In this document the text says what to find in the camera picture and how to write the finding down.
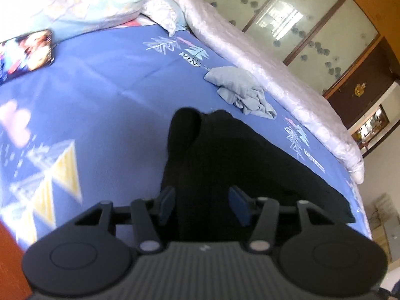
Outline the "black pants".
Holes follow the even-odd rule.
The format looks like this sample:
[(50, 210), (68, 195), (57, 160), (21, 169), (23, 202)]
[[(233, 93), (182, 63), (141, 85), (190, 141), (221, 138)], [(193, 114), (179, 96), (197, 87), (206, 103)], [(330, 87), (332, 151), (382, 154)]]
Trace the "black pants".
[(340, 192), (224, 110), (177, 110), (167, 153), (161, 185), (175, 189), (175, 205), (163, 227), (164, 241), (234, 241), (245, 235), (229, 206), (231, 187), (284, 206), (310, 201), (336, 220), (355, 222)]

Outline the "light grey crumpled garment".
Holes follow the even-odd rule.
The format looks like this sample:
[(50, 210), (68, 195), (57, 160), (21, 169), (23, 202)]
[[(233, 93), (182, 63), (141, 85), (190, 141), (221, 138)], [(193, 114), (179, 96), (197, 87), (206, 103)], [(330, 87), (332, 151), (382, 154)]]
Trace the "light grey crumpled garment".
[(217, 94), (244, 115), (276, 119), (276, 110), (267, 102), (265, 91), (249, 71), (234, 66), (217, 67), (210, 69), (204, 79), (218, 87)]

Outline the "white satin quilt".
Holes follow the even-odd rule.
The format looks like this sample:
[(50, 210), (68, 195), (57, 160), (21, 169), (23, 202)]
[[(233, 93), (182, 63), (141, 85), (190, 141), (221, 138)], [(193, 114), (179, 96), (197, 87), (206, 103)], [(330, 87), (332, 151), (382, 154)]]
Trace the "white satin quilt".
[(174, 0), (197, 39), (236, 67), (257, 78), (263, 89), (316, 137), (349, 172), (356, 184), (364, 182), (361, 151), (330, 103), (296, 78), (272, 55), (225, 20), (204, 0)]

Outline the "blue patterned bed sheet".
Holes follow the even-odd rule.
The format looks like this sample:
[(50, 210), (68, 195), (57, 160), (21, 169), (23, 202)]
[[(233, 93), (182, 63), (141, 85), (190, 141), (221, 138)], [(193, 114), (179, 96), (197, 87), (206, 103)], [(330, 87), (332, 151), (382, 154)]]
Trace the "blue patterned bed sheet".
[(157, 25), (92, 32), (54, 48), (52, 65), (1, 86), (1, 223), (21, 249), (100, 201), (151, 199), (177, 109), (223, 109), (309, 167), (350, 203), (361, 196), (334, 155), (272, 96), (274, 119), (227, 104), (204, 77), (228, 62), (189, 32)]

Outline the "dark wooden door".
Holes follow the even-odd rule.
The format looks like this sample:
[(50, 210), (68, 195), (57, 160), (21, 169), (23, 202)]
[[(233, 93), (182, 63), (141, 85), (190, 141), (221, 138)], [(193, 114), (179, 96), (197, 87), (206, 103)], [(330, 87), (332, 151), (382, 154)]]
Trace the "dark wooden door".
[(398, 78), (399, 61), (387, 40), (382, 39), (327, 100), (349, 129)]

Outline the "wooden wardrobe with glass doors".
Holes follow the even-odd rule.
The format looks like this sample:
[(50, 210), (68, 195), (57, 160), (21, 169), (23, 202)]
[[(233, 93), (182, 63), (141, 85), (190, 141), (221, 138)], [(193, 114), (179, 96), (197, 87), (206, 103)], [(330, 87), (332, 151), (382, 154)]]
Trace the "wooden wardrobe with glass doors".
[(319, 94), (361, 65), (383, 34), (354, 0), (204, 0)]

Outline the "colourful book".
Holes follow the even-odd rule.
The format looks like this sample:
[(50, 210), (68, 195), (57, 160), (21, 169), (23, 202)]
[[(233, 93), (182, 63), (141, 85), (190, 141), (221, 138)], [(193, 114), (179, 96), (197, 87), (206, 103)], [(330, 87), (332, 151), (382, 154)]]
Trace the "colourful book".
[(1, 85), (54, 61), (52, 32), (40, 30), (1, 42)]

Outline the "light floral pillow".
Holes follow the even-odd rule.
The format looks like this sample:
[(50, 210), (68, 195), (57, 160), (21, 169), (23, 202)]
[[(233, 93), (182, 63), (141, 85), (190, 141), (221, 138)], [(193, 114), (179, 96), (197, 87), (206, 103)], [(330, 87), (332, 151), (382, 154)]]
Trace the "light floral pillow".
[(123, 25), (145, 15), (169, 36), (187, 29), (173, 0), (1, 0), (1, 40), (49, 29), (53, 42)]

